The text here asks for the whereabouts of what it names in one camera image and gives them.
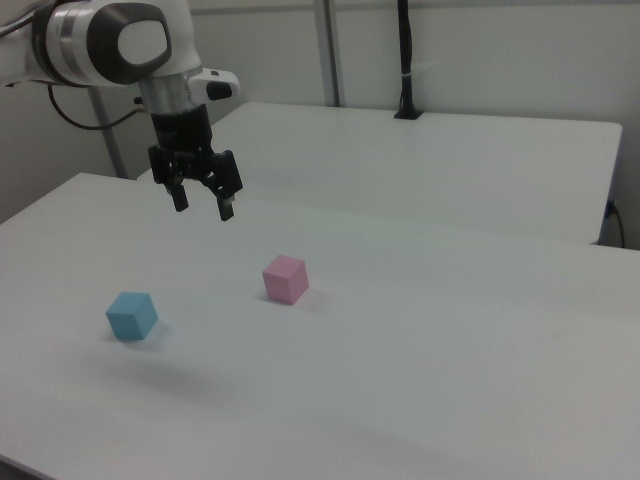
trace tabletop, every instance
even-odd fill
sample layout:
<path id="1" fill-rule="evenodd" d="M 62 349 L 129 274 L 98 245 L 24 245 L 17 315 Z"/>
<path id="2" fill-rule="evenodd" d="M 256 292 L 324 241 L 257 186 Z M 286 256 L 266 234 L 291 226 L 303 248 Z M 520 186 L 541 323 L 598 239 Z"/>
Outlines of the tabletop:
<path id="1" fill-rule="evenodd" d="M 233 150 L 248 197 L 589 244 L 600 237 L 621 131 L 249 103 L 213 126 L 213 147 Z"/>
<path id="2" fill-rule="evenodd" d="M 58 480 L 637 478 L 637 252 L 80 175 L 0 226 L 0 455 Z M 277 254 L 307 263 L 266 299 Z M 152 295 L 140 343 L 120 291 Z"/>

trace black cable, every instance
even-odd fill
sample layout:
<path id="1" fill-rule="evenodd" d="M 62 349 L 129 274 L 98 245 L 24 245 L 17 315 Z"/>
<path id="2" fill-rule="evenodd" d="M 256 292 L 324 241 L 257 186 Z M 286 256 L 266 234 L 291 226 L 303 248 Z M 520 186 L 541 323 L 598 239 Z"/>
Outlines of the black cable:
<path id="1" fill-rule="evenodd" d="M 2 32 L 0 32 L 0 38 L 4 38 L 7 35 L 11 35 L 13 32 L 20 30 L 22 27 L 26 27 L 27 25 L 29 25 L 31 23 L 31 21 L 33 20 L 32 16 L 29 16 L 27 18 L 25 18 L 24 20 L 16 23 L 15 25 L 13 25 L 12 27 L 9 27 L 5 30 L 2 30 Z"/>
<path id="2" fill-rule="evenodd" d="M 620 227 L 620 245 L 622 246 L 622 248 L 627 248 L 624 240 L 624 227 L 622 226 L 622 217 L 620 216 L 620 211 L 615 204 L 611 209 L 611 213 L 615 214 L 616 218 L 618 219 L 618 227 Z"/>
<path id="3" fill-rule="evenodd" d="M 125 122 L 126 120 L 129 120 L 136 113 L 144 112 L 144 110 L 136 108 L 135 110 L 132 110 L 129 113 L 127 113 L 121 119 L 116 120 L 115 122 L 109 123 L 107 125 L 99 125 L 99 126 L 96 126 L 96 127 L 92 127 L 92 126 L 89 126 L 89 125 L 83 125 L 81 123 L 76 122 L 75 120 L 72 120 L 71 118 L 69 118 L 67 116 L 67 114 L 65 114 L 62 111 L 62 109 L 60 108 L 60 105 L 58 105 L 58 102 L 56 102 L 56 99 L 55 99 L 55 97 L 53 95 L 53 85 L 48 85 L 47 89 L 49 90 L 49 99 L 51 100 L 51 105 L 53 105 L 53 108 L 56 109 L 56 112 L 58 112 L 58 115 L 60 115 L 67 123 L 70 123 L 74 127 L 81 128 L 82 130 L 90 130 L 90 131 L 94 131 L 94 132 L 95 131 L 99 131 L 99 130 L 106 130 L 107 128 L 115 127 L 116 125 L 120 125 L 121 123 Z"/>

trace wall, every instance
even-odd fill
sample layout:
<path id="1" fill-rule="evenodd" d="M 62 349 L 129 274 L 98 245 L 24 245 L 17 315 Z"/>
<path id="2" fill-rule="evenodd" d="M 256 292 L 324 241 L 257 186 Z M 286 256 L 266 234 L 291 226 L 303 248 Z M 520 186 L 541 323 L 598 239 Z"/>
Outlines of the wall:
<path id="1" fill-rule="evenodd" d="M 203 65 L 234 72 L 243 90 L 240 98 L 209 108 L 212 122 L 249 100 L 326 104 L 311 0 L 273 0 L 269 8 L 256 7 L 257 3 L 244 0 L 241 7 L 232 8 L 225 0 L 192 2 L 207 6 L 195 10 L 193 19 Z M 138 93 L 135 88 L 103 89 L 102 95 L 110 117 L 116 118 L 131 109 L 131 99 Z M 114 132 L 129 177 L 138 177 L 149 169 L 147 148 L 155 143 L 151 120 L 138 116 Z"/>
<path id="2" fill-rule="evenodd" d="M 397 14 L 364 8 L 337 8 L 343 101 L 397 109 Z M 640 6 L 415 8 L 411 19 L 419 107 L 623 125 L 612 197 L 640 249 Z M 604 238 L 618 243 L 614 222 Z"/>
<path id="3" fill-rule="evenodd" d="M 29 1 L 2 0 L 0 23 Z M 96 122 L 86 91 L 56 90 L 79 121 Z M 79 172 L 112 175 L 100 133 L 79 131 L 54 112 L 43 85 L 0 89 L 0 223 Z"/>

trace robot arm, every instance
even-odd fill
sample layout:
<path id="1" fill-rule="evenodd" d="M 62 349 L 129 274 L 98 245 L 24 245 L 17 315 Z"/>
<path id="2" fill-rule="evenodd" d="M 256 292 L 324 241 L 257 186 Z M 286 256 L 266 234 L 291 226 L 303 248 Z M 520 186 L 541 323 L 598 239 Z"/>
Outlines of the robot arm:
<path id="1" fill-rule="evenodd" d="M 158 144 L 154 179 L 188 207 L 182 181 L 201 181 L 223 220 L 242 181 L 231 152 L 215 154 L 206 104 L 239 93 L 230 72 L 201 66 L 186 0 L 51 0 L 0 27 L 0 86 L 40 81 L 70 87 L 137 83 Z"/>

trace foam cube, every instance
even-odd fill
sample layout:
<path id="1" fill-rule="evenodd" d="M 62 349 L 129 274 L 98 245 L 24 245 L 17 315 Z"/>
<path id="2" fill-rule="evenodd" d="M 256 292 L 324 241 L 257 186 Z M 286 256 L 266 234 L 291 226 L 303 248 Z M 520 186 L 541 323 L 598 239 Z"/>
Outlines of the foam cube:
<path id="1" fill-rule="evenodd" d="M 107 310 L 107 318 L 118 340 L 144 340 L 158 314 L 148 293 L 122 292 Z"/>
<path id="2" fill-rule="evenodd" d="M 293 305 L 309 289 L 307 267 L 303 260 L 279 255 L 262 272 L 267 296 L 271 300 Z"/>

